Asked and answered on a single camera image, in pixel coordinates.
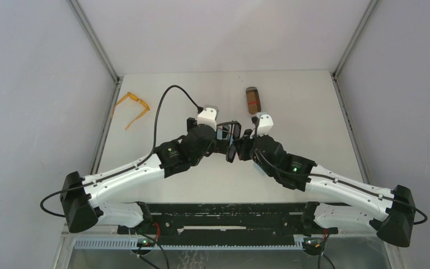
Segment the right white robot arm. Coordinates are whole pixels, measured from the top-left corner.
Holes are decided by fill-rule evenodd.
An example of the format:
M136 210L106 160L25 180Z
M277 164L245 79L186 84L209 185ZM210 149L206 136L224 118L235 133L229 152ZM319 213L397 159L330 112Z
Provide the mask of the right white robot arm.
M367 225L383 241L409 247L417 208L411 190L368 185L340 176L302 156L287 153L272 137L246 134L234 141L240 160L252 160L284 188L320 193L367 216Z

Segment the aluminium frame post right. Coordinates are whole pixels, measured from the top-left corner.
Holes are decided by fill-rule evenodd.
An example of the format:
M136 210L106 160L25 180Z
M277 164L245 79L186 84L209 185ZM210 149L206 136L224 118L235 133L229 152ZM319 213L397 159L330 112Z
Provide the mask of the aluminium frame post right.
M332 73L333 80L337 80L339 78L345 65L347 64L347 61L350 55L353 53L355 46L357 45L365 28L367 27L367 24L369 23L371 17L373 16L375 9L380 3L381 3L380 0L369 1L367 8L365 9L363 15L361 16L361 19L358 25L356 26L353 35L351 36L338 64L336 65L334 72Z

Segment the orange translucent sunglasses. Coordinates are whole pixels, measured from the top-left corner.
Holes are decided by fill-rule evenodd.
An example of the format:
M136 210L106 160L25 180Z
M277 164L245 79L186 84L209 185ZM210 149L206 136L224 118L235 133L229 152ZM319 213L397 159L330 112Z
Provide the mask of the orange translucent sunglasses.
M141 119L143 116L145 116L148 112L151 111L151 107L146 101L138 97L136 94L128 91L122 97L120 97L113 105L110 114L111 119L113 119L114 114L117 114L116 111L121 106L123 107L123 110L125 112L131 112L133 114L133 118L127 123L125 127L126 131L128 131L137 120Z

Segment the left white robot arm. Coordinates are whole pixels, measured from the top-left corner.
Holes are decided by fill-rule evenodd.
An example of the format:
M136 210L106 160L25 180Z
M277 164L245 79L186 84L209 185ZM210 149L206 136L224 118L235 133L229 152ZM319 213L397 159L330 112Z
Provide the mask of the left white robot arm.
M150 219L145 203L119 203L112 198L140 184L168 178L198 165L214 148L217 123L201 119L196 123L187 135L157 146L142 164L132 162L85 177L77 171L68 174L59 199L69 232L80 233L97 224L134 228Z

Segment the aluminium frame post left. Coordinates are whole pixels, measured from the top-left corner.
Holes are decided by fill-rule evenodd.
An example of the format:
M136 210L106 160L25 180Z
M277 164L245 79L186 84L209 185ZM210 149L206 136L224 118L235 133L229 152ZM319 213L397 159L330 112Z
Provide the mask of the aluminium frame post left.
M105 67L107 73L114 81L115 84L118 84L120 79L119 76L111 63L111 60L105 51L99 37L97 36L96 31L91 25L90 20L88 19L85 11L83 10L82 5L78 0L67 0L67 3L74 13L78 23L80 24L83 32L85 33L87 39L89 40L91 46L93 47L97 57L99 58L102 65Z

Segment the black sunglasses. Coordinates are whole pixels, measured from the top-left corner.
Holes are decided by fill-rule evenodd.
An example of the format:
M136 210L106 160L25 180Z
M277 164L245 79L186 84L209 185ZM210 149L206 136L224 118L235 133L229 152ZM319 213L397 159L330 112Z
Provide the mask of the black sunglasses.
M241 124L229 121L217 124L216 147L214 152L224 154L226 161L232 163L236 155L235 141L240 138Z

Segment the brown glasses case red stripe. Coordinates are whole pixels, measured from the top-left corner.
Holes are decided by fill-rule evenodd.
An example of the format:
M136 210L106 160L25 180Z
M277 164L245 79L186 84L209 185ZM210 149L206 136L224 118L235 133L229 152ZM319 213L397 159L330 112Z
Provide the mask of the brown glasses case red stripe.
M256 87L248 87L246 89L247 109L249 114L255 115L261 112L261 102L259 91Z

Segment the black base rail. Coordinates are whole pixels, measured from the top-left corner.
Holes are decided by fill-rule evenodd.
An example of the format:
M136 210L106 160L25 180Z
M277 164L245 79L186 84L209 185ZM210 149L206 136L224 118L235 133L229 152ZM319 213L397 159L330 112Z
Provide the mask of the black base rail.
M149 203L151 213L134 228L118 226L119 235L156 235L163 246L284 247L295 236L324 236L337 228L314 221L317 202L307 203Z

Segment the aluminium frame post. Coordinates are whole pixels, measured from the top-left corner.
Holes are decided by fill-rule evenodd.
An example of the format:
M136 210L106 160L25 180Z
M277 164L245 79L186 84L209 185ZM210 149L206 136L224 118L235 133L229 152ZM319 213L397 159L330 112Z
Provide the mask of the aluminium frame post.
M332 73L333 80L337 80L339 78L345 65L347 64L347 61L350 55L353 53L355 46L357 45L365 28L367 27L367 24L369 23L371 17L373 16L375 9L380 3L381 3L380 0L369 1L367 8L365 9L363 15L361 16L361 19L358 25L356 26L353 35L351 36L338 64L336 65L334 72Z
M114 81L115 84L118 84L120 79L119 76L111 63L111 60L105 51L99 37L97 36L96 31L91 25L90 20L88 19L85 11L83 10L82 5L78 0L67 0L67 3L74 13L78 23L80 24L83 32L85 33L87 39L89 40L91 46L93 47L97 57L99 58L102 65L105 67L107 73Z

